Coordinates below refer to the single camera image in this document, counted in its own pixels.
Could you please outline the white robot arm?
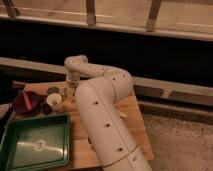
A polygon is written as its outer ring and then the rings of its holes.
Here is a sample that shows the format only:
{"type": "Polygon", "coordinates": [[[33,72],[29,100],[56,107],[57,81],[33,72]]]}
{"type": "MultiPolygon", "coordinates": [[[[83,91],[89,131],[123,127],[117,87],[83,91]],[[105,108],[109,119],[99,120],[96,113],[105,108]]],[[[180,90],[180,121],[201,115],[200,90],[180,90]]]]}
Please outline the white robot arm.
{"type": "Polygon", "coordinates": [[[121,68],[91,64],[84,55],[64,61],[67,81],[104,171],[153,171],[120,118],[115,103],[133,90],[131,74],[121,68]]]}

